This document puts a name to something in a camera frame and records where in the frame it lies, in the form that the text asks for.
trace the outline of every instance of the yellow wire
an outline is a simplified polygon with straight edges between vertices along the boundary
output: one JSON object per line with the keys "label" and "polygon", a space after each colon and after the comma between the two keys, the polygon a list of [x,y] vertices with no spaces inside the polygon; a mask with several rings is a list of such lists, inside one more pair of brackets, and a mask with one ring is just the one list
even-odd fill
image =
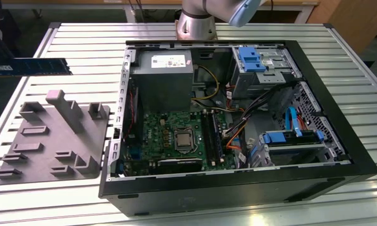
{"label": "yellow wire", "polygon": [[215,90],[215,93],[211,94],[208,97],[197,97],[197,98],[192,98],[192,100],[207,100],[207,99],[212,98],[212,97],[219,93],[219,90],[220,90],[220,82],[219,82],[219,80],[217,80],[215,74],[208,70],[207,67],[204,67],[204,66],[201,66],[201,65],[199,65],[199,67],[203,68],[203,69],[212,75],[212,77],[213,77],[213,79],[215,79],[215,82],[216,82],[216,90]]}

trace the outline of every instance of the floor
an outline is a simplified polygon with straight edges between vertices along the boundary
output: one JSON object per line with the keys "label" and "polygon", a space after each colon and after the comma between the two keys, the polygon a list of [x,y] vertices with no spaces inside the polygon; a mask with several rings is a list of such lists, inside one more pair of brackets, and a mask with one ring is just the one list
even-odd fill
{"label": "floor", "polygon": [[[120,10],[43,10],[43,18],[36,19],[31,10],[12,10],[15,21],[21,30],[17,40],[21,57],[32,57],[44,37],[51,22],[68,23],[125,23],[125,16]],[[149,12],[144,19],[147,22],[173,22],[173,10]],[[376,61],[372,71],[377,76],[377,39],[375,39],[360,55],[363,60]],[[0,115],[17,86],[19,78],[0,78]]]}

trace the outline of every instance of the orange wire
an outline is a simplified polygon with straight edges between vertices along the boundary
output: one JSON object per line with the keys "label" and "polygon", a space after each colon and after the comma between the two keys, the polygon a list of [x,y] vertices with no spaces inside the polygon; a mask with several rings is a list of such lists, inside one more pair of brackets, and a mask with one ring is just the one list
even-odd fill
{"label": "orange wire", "polygon": [[233,137],[231,138],[231,140],[229,140],[229,142],[228,142],[228,144],[227,144],[227,147],[228,147],[228,146],[231,146],[231,143],[232,143],[232,141],[233,141],[235,137],[237,137],[237,135],[239,135],[240,131],[244,129],[245,124],[244,124],[244,126],[243,126],[243,127],[241,127],[237,131],[236,131],[236,133],[235,133]]}
{"label": "orange wire", "polygon": [[241,150],[239,146],[227,146],[227,148]]}

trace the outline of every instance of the cpu socket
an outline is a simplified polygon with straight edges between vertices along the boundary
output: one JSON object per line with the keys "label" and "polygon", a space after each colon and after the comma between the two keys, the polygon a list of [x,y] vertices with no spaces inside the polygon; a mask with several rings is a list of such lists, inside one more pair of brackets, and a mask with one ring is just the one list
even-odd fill
{"label": "cpu socket", "polygon": [[179,128],[175,130],[175,150],[181,154],[189,153],[195,149],[192,128]]}

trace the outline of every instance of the green circuit board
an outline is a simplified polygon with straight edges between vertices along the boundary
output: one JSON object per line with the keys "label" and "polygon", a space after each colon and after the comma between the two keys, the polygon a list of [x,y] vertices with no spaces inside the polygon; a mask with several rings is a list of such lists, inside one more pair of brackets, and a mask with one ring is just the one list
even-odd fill
{"label": "green circuit board", "polygon": [[[233,154],[224,150],[224,162],[215,166],[208,164],[204,137],[201,132],[200,112],[148,113],[144,115],[144,143],[141,160],[165,158],[201,158],[203,171],[235,169]],[[219,128],[227,128],[224,112],[216,113]],[[195,148],[188,153],[176,150],[175,132],[188,129],[192,131]]]}

